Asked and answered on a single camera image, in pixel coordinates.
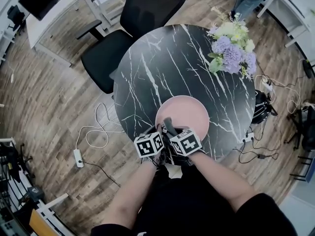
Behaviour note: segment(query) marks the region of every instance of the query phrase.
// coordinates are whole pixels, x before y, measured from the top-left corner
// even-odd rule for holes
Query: black office chair
[[[24,16],[25,14],[19,10],[19,7],[17,5],[11,6],[7,12],[8,19],[10,19],[13,23],[14,26],[8,26],[8,28],[12,28],[13,31],[15,31],[19,26],[21,28],[24,27]]]
[[[120,23],[130,35],[123,30],[116,30],[103,37],[95,29],[101,24],[100,20],[88,24],[77,33],[77,39],[90,32],[99,40],[82,54],[81,61],[102,91],[113,92],[114,71],[128,48],[144,34],[164,26],[184,2],[185,0],[126,0]]]
[[[294,114],[288,115],[287,118],[293,121],[296,126],[296,132],[284,143],[288,144],[297,137],[296,146],[293,148],[296,150],[300,146],[301,136],[303,135],[303,149],[308,152],[315,150],[315,109],[313,107],[304,107],[297,110]]]

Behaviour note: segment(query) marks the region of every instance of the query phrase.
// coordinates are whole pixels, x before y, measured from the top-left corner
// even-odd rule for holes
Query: round table
[[[208,134],[202,141],[209,156],[217,160],[242,143],[253,118],[254,83],[240,73],[208,71],[213,39],[207,31],[193,25],[161,27],[126,52],[115,76],[114,100],[118,119],[132,140],[155,124],[163,102],[189,95],[209,114]]]

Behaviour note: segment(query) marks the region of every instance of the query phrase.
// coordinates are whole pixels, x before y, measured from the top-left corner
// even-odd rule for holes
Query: chair seat
[[[133,43],[134,39],[129,34],[116,30],[89,47],[81,56],[85,70],[103,92],[113,92],[114,80],[109,75],[117,69]]]

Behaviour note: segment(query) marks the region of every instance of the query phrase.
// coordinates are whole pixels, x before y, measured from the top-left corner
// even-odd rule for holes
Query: black shirt
[[[234,212],[227,200],[198,170],[190,167],[189,170],[183,170],[181,179],[155,178],[152,191],[138,213],[132,230],[120,225],[104,224],[94,227],[91,232],[91,236],[111,235],[297,234],[268,195],[261,193],[252,197]]]

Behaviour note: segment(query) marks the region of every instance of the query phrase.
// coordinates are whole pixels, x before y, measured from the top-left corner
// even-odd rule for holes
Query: pink plate
[[[172,118],[173,126],[188,126],[203,140],[209,129],[209,116],[206,108],[197,99],[178,95],[165,101],[156,116],[156,126],[167,117]]]

